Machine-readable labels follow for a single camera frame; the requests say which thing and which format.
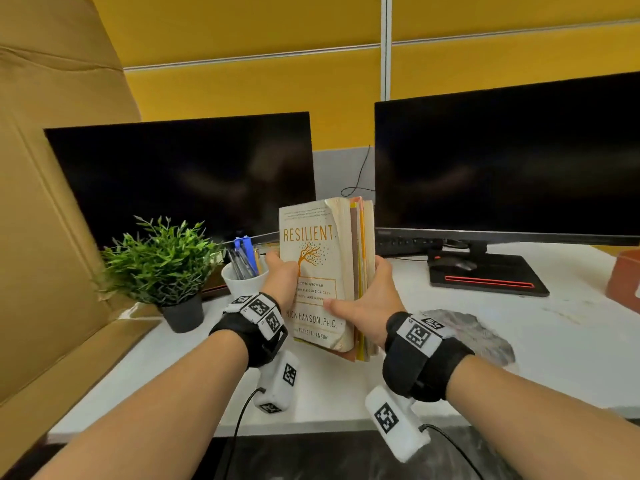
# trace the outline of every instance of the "book cover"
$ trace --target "book cover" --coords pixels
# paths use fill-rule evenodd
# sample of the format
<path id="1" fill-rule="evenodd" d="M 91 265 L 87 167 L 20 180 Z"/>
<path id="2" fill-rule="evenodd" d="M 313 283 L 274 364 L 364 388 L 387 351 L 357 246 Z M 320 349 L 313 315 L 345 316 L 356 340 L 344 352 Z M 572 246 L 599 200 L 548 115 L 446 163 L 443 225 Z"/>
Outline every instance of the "book cover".
<path id="1" fill-rule="evenodd" d="M 323 308 L 324 298 L 353 299 L 353 242 L 348 199 L 280 209 L 280 257 L 300 266 L 285 318 L 294 337 L 338 352 L 353 348 L 353 327 Z"/>

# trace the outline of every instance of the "pen holder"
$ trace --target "pen holder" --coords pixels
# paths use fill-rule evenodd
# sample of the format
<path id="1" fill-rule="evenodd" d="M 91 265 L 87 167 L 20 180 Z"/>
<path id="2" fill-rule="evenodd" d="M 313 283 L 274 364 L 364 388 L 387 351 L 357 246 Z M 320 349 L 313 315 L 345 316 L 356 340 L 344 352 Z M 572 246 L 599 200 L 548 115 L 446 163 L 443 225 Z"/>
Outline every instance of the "pen holder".
<path id="1" fill-rule="evenodd" d="M 260 256 L 260 266 L 262 269 L 267 269 L 267 263 L 264 260 L 264 256 Z M 245 296 L 254 293 L 258 293 L 262 289 L 262 285 L 267 279 L 267 274 L 269 272 L 265 271 L 260 276 L 256 276 L 255 278 L 249 278 L 248 280 L 239 280 L 237 279 L 236 272 L 233 268 L 233 265 L 229 263 L 228 265 L 222 268 L 222 279 L 225 281 L 225 284 L 228 286 L 229 291 L 231 292 L 231 296 L 237 298 L 238 296 Z"/>

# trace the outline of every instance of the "forearm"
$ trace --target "forearm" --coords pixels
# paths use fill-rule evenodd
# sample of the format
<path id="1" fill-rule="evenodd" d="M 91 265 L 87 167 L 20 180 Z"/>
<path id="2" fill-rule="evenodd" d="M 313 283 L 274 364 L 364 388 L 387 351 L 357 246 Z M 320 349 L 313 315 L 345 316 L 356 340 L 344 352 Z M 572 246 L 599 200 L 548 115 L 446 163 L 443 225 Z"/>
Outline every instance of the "forearm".
<path id="1" fill-rule="evenodd" d="M 37 480 L 191 478 L 247 361 L 238 335 L 214 333 L 73 439 Z"/>
<path id="2" fill-rule="evenodd" d="M 631 479 L 640 428 L 615 414 L 466 357 L 447 400 L 528 480 Z"/>

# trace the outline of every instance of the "potted plant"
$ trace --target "potted plant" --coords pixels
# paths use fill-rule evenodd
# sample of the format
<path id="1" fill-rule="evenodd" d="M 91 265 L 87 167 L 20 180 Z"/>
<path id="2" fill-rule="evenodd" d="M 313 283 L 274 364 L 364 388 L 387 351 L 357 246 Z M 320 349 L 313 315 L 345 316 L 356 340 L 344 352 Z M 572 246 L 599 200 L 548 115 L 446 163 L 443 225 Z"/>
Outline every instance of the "potted plant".
<path id="1" fill-rule="evenodd" d="M 220 245 L 204 237 L 202 222 L 172 226 L 171 219 L 146 221 L 137 217 L 148 234 L 124 234 L 105 248 L 103 292 L 121 292 L 142 303 L 156 305 L 172 330 L 193 330 L 204 320 L 198 294 L 211 274 L 211 261 Z"/>

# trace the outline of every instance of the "hand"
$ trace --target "hand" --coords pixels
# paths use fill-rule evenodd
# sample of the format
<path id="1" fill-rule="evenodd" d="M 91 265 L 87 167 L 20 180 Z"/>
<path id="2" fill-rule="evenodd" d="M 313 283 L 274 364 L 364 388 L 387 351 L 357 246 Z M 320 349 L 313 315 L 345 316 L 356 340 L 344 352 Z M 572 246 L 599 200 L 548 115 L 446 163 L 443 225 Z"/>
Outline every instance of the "hand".
<path id="1" fill-rule="evenodd" d="M 376 275 L 369 289 L 356 301 L 325 299 L 324 309 L 353 323 L 380 347 L 387 339 L 387 320 L 396 312 L 405 312 L 389 261 L 376 256 Z"/>
<path id="2" fill-rule="evenodd" d="M 284 315 L 291 308 L 296 295 L 298 264 L 294 261 L 283 262 L 273 251 L 268 252 L 264 259 L 267 261 L 269 274 L 260 291 L 272 296 Z"/>

